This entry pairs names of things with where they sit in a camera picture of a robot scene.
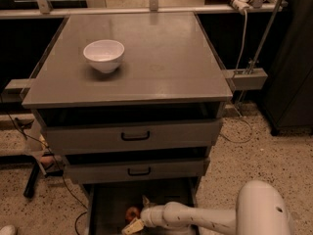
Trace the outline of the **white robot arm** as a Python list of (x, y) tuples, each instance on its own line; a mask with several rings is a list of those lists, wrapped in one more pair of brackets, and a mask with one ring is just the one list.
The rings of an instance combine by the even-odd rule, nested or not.
[(154, 205), (146, 197), (143, 204), (140, 217), (132, 218), (122, 229), (123, 235), (156, 227), (169, 235), (194, 235), (192, 226), (222, 235), (294, 235), (293, 220), (281, 194), (260, 180), (241, 188), (234, 210), (192, 208), (177, 202)]

